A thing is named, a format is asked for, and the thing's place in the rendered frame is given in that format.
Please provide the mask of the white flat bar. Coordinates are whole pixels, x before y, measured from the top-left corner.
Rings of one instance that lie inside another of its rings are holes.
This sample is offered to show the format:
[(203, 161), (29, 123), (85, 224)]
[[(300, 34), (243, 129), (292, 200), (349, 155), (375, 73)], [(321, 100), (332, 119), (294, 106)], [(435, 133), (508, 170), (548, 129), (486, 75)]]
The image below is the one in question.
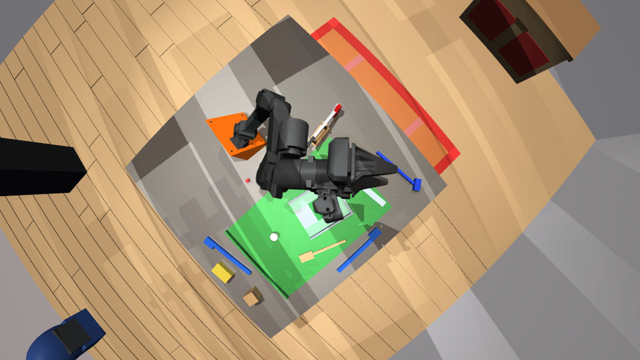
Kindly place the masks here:
[(368, 194), (372, 199), (374, 199), (378, 204), (380, 204), (382, 207), (384, 206), (384, 204), (386, 203), (386, 201), (384, 201), (384, 199), (382, 199), (380, 196), (378, 196), (377, 194), (375, 194), (374, 191), (372, 191), (370, 188), (368, 189), (363, 189), (363, 191)]

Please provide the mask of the yellow rectangular block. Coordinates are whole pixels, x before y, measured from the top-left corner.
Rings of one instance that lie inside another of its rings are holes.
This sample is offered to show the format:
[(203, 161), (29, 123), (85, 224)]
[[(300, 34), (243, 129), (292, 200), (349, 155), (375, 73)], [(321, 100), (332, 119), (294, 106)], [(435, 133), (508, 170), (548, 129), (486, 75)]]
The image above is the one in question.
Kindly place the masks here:
[(215, 265), (215, 267), (211, 270), (211, 272), (214, 272), (215, 275), (218, 278), (220, 278), (220, 280), (222, 280), (224, 283), (230, 280), (231, 276), (234, 275), (233, 271), (231, 271), (230, 268), (227, 268), (227, 266), (221, 261), (218, 262), (217, 265)]

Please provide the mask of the green putting mat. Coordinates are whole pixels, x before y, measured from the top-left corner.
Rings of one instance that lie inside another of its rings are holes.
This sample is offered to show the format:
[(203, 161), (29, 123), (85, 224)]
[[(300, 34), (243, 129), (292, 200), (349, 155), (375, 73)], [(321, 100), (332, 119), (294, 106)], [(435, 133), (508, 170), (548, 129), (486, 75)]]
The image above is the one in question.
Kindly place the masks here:
[[(383, 216), (391, 205), (375, 187), (370, 188), (386, 203), (382, 207), (363, 190), (345, 199), (353, 214), (312, 240), (288, 202), (306, 190), (288, 189), (282, 199), (266, 193), (236, 223), (227, 230), (258, 263), (267, 275), (288, 295), (297, 291), (306, 281), (354, 243)], [(270, 234), (278, 234), (272, 241)], [(314, 258), (301, 262), (299, 255), (316, 252), (345, 239), (345, 243), (314, 254)]]

